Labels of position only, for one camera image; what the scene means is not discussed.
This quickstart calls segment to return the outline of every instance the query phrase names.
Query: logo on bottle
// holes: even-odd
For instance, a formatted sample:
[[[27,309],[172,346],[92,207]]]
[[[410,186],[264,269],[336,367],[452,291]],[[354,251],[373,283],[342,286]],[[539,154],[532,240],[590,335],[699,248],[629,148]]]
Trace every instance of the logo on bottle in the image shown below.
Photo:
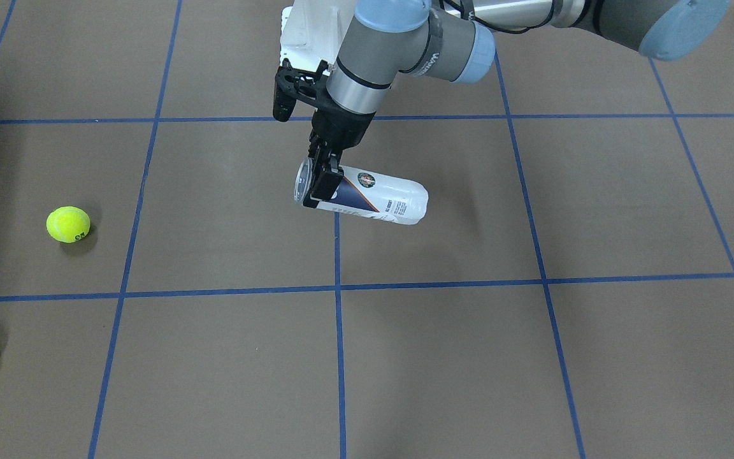
[[[361,186],[364,188],[373,188],[375,185],[375,177],[367,174],[366,172],[361,172],[359,173],[359,183],[361,183]]]

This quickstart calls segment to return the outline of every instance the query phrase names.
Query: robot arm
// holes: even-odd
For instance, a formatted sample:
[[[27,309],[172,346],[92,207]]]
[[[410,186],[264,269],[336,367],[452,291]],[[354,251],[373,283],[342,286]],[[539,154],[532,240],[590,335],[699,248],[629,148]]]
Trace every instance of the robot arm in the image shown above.
[[[302,198],[306,207],[316,207],[334,196],[344,177],[343,151],[361,141],[397,73],[471,84],[493,62],[491,30],[522,34],[547,24],[585,29],[672,61],[711,34],[730,0],[296,0],[288,21],[296,14],[297,21],[311,23],[311,9],[296,13],[305,6],[300,3],[322,5],[317,11],[350,11],[355,3],[334,64],[317,60],[315,71],[295,69],[286,57],[276,75],[276,120],[287,121],[296,101],[317,109],[308,151],[312,171]]]

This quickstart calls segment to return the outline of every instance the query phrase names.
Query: navy blue label section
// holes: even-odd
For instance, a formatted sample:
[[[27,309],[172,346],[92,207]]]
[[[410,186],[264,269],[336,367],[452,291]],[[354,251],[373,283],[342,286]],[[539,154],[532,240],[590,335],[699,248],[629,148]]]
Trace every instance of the navy blue label section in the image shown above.
[[[336,189],[335,198],[329,200],[328,203],[354,207],[367,212],[378,212],[378,209],[361,194],[361,191],[350,180],[347,180],[347,177],[343,177],[341,184]]]

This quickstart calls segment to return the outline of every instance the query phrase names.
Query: black object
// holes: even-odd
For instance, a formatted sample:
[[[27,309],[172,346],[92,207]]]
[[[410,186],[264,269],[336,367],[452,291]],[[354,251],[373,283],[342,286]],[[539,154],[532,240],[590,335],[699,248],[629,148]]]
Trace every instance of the black object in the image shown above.
[[[310,192],[303,205],[316,207],[317,201],[331,200],[342,182],[344,170],[339,166],[344,149],[359,145],[375,113],[352,113],[340,107],[327,92],[324,70],[326,61],[321,61],[315,72],[294,69],[287,59],[282,61],[274,84],[273,117],[279,122],[291,119],[297,101],[315,107],[310,136],[308,157],[313,159]]]

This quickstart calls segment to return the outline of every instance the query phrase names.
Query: blue grid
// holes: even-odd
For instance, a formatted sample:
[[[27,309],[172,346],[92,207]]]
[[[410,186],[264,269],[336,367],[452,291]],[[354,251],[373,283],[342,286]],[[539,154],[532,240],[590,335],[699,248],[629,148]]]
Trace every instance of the blue grid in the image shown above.
[[[6,12],[5,20],[0,30],[0,46],[8,29],[15,3],[17,0],[11,0]],[[172,54],[175,49],[175,41],[177,37],[178,23],[180,23],[180,12],[183,6],[183,0],[178,0],[175,17],[172,24],[171,37],[169,38],[169,49],[166,56],[166,64],[163,69],[161,78],[161,86],[157,99],[157,109],[154,117],[116,117],[116,119],[0,119],[0,125],[8,124],[82,124],[82,123],[151,123],[152,133],[149,138],[148,151],[146,154],[145,168],[143,176],[140,180],[140,192],[138,196],[137,206],[135,207],[134,223],[130,237],[129,247],[126,253],[126,263],[120,285],[120,291],[116,293],[78,293],[63,295],[23,295],[23,296],[0,296],[0,302],[48,302],[49,300],[96,300],[107,299],[117,300],[115,317],[113,320],[113,329],[110,337],[110,348],[108,348],[107,360],[104,366],[104,377],[102,380],[101,390],[98,398],[98,407],[96,410],[96,418],[94,419],[92,437],[90,440],[89,457],[93,459],[96,455],[98,444],[100,424],[104,412],[108,383],[110,383],[110,372],[112,368],[115,346],[117,337],[119,337],[120,317],[122,316],[123,304],[126,298],[150,298],[150,297],[167,297],[167,296],[217,296],[217,295],[261,295],[271,293],[307,293],[308,291],[332,291],[335,293],[335,320],[336,320],[336,336],[337,336],[337,357],[338,357],[338,412],[339,412],[339,446],[340,457],[347,457],[347,427],[346,427],[346,407],[345,407],[345,374],[344,374],[344,345],[343,345],[343,311],[342,311],[342,291],[358,291],[358,290],[385,290],[385,289],[409,289],[409,288],[482,288],[482,287],[505,287],[517,285],[540,285],[543,287],[545,295],[545,304],[547,304],[548,314],[551,323],[551,329],[554,334],[554,345],[556,345],[557,357],[559,360],[560,370],[563,376],[563,384],[568,399],[568,410],[573,422],[574,434],[577,440],[577,448],[579,449],[580,459],[585,459],[585,447],[582,439],[582,429],[580,429],[579,419],[577,418],[576,407],[573,400],[573,390],[571,380],[568,375],[568,369],[565,364],[565,355],[563,354],[562,340],[559,334],[559,325],[554,316],[554,306],[551,300],[551,285],[560,284],[600,284],[601,282],[663,282],[663,281],[679,281],[679,280],[699,280],[699,279],[734,279],[734,255],[731,247],[726,240],[726,235],[717,217],[716,210],[713,207],[710,195],[699,174],[695,159],[691,154],[687,139],[684,136],[679,119],[687,117],[687,119],[734,119],[734,113],[676,113],[673,105],[667,95],[667,91],[662,82],[661,75],[653,60],[649,60],[653,75],[658,81],[658,85],[668,113],[534,113],[534,114],[513,114],[510,112],[509,101],[506,93],[506,85],[501,72],[500,61],[495,55],[495,66],[498,73],[500,84],[501,98],[505,109],[505,114],[490,115],[400,115],[400,116],[376,116],[376,120],[381,121],[410,121],[410,120],[432,120],[432,119],[501,119],[506,120],[509,130],[510,139],[515,154],[515,162],[517,164],[517,172],[521,181],[522,198],[524,198],[524,206],[528,215],[528,222],[532,233],[534,251],[536,261],[540,271],[539,279],[508,279],[494,281],[468,281],[468,282],[402,282],[402,284],[343,284],[341,271],[341,250],[340,236],[341,229],[338,213],[334,215],[334,247],[335,247],[335,284],[320,286],[297,286],[282,288],[228,288],[228,289],[206,289],[206,290],[180,290],[180,291],[127,291],[129,281],[132,256],[134,253],[134,244],[137,238],[138,227],[140,224],[141,211],[143,208],[143,195],[145,195],[145,184],[148,178],[149,165],[154,153],[155,137],[157,136],[157,128],[160,123],[166,122],[274,122],[271,117],[161,117],[163,107],[163,99],[166,95],[166,81],[169,75],[169,65],[171,65]],[[545,273],[545,265],[542,259],[542,251],[538,237],[538,230],[533,218],[532,207],[528,197],[528,184],[524,171],[522,170],[521,154],[517,143],[514,120],[516,119],[670,119],[675,124],[676,131],[679,134],[684,152],[693,169],[696,181],[701,189],[702,196],[710,211],[714,226],[721,238],[726,256],[728,257],[732,272],[730,273],[682,273],[682,274],[661,274],[661,275],[644,275],[644,276],[611,276],[611,277],[586,277],[586,278],[561,278],[551,279]],[[306,122],[309,117],[293,117],[292,122]]]

